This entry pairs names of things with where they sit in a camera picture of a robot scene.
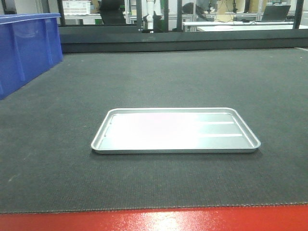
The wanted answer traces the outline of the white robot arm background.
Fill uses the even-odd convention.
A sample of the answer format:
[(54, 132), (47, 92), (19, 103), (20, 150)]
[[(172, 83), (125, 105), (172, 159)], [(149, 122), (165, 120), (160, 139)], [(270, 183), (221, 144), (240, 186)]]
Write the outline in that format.
[(147, 24), (147, 30), (154, 32), (154, 26), (161, 18), (161, 2), (160, 0), (142, 0), (142, 18)]

